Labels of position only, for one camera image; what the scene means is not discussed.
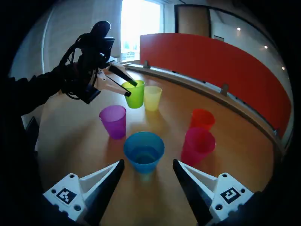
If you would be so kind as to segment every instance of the plastic cup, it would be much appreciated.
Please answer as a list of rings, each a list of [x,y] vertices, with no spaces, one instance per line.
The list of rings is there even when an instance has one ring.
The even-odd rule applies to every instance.
[[[146,86],[144,88],[144,106],[148,111],[155,111],[161,98],[162,89],[158,86]]]
[[[133,86],[129,82],[123,83],[121,86],[126,88],[132,94],[130,96],[126,96],[126,102],[130,108],[140,108],[143,105],[143,96],[144,96],[144,81],[135,80],[137,82],[137,86]]]
[[[202,127],[190,128],[186,135],[181,154],[181,161],[193,166],[200,162],[215,148],[215,138]]]
[[[203,127],[206,130],[210,130],[215,123],[215,118],[213,114],[204,109],[194,109],[192,111],[192,117],[190,122],[190,127]]]
[[[111,105],[99,113],[99,118],[113,139],[121,139],[126,131],[126,110],[120,105]]]
[[[164,143],[150,132],[138,132],[125,142],[124,153],[139,173],[151,173],[164,154]]]

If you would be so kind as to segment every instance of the table surface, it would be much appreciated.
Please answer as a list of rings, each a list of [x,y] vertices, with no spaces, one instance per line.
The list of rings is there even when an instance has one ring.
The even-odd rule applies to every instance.
[[[272,176],[273,144],[250,122],[217,102],[155,77],[131,72],[134,79],[163,90],[159,111],[144,106],[130,109],[124,96],[104,90],[90,105],[58,95],[44,106],[39,132],[38,159],[43,187],[51,188],[68,173],[79,177],[120,159],[125,170],[101,220],[106,225],[196,225],[195,217],[172,168],[180,159],[191,112],[203,108],[216,119],[211,133],[216,148],[195,168],[218,176],[227,172],[252,192],[262,191]],[[111,76],[119,84],[123,80]],[[159,135],[165,154],[149,176],[136,173],[123,153],[126,138],[112,140],[99,120],[105,107],[126,108],[126,136],[138,131]]]

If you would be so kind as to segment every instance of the bright window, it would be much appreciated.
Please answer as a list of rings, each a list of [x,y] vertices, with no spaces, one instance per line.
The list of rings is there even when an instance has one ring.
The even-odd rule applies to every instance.
[[[163,5],[148,0],[123,0],[121,61],[140,59],[140,36],[163,33]]]

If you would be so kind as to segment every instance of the pink cup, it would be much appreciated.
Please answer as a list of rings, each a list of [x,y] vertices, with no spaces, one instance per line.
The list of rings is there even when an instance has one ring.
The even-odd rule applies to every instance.
[[[113,139],[121,139],[126,132],[126,110],[120,105],[111,105],[99,113],[99,118]]]
[[[215,148],[215,138],[202,127],[190,128],[185,135],[181,161],[193,166]]]

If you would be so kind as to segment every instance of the red wall panel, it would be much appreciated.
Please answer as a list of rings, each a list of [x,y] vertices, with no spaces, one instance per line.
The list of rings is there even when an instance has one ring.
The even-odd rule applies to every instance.
[[[140,38],[140,62],[176,71],[229,92],[257,110],[282,136],[291,103],[274,74],[252,55],[208,37],[152,34]]]

